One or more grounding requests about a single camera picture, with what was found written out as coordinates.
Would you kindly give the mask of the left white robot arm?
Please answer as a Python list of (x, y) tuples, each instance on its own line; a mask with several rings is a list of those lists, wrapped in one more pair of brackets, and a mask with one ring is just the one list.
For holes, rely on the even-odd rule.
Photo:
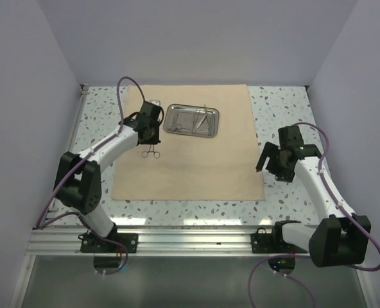
[(109, 135), (79, 152), (64, 153), (56, 174), (54, 199), (78, 213), (80, 219), (97, 234), (96, 245), (111, 252), (118, 244), (115, 224), (100, 205), (101, 174), (125, 152), (138, 145), (160, 143), (164, 110), (159, 101), (144, 101), (117, 125)]

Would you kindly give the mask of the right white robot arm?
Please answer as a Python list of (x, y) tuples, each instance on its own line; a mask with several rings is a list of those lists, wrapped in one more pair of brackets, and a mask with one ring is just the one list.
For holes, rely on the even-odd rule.
[(299, 221), (278, 221), (270, 243), (285, 252), (291, 246), (309, 253), (319, 268), (355, 266), (363, 263), (371, 223), (359, 216), (343, 199), (322, 165), (322, 154), (314, 144), (306, 144), (298, 126), (279, 128), (279, 144), (267, 142), (256, 165), (276, 181), (292, 183), (299, 179), (315, 206), (320, 220), (312, 228)]

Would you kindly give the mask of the beige cloth wrap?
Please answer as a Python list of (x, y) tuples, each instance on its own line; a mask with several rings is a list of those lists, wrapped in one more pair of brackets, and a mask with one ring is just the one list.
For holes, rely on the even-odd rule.
[(218, 132), (213, 138), (160, 131), (159, 158), (137, 146), (116, 161), (112, 198), (125, 201), (264, 200), (262, 173), (255, 170), (259, 145), (246, 85), (145, 85), (128, 89), (125, 114), (139, 109), (142, 96), (172, 104), (215, 108)]

